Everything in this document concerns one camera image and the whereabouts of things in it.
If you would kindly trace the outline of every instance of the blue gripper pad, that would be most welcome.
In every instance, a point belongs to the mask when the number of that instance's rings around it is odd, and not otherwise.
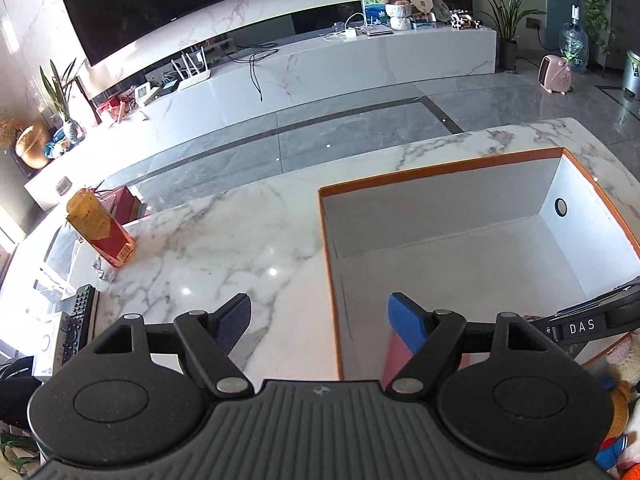
[[[429,338],[424,329],[424,315],[424,309],[401,292],[394,292],[389,298],[389,324],[414,355]]]

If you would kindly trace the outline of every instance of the decorative fan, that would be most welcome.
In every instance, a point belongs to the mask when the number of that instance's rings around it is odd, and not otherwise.
[[[414,4],[414,7],[425,16],[429,14],[433,8],[432,0],[411,0],[411,3]]]
[[[451,10],[442,0],[433,0],[433,13],[439,22],[449,23],[451,21]]]

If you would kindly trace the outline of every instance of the trash can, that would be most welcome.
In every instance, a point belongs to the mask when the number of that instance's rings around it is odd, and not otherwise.
[[[640,101],[640,54],[632,50],[626,51],[625,75],[622,88],[629,90]]]

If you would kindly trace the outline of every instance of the black gripper pad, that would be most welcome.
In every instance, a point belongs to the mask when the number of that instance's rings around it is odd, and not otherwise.
[[[427,407],[391,400],[378,383],[268,381],[256,397],[219,404],[199,434],[156,460],[117,470],[83,470],[52,460],[34,478],[607,480],[609,477],[591,462],[545,472],[514,471],[482,462],[453,444]]]

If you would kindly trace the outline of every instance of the white marble tv cabinet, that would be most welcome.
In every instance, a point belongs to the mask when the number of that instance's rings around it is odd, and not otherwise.
[[[174,92],[109,128],[98,126],[71,152],[53,161],[25,188],[43,208],[64,198],[66,176],[74,192],[182,142],[270,112],[381,86],[495,71],[496,33],[448,25],[389,36],[332,41],[323,38],[279,47],[255,66],[263,101],[247,64],[227,63],[209,80]]]

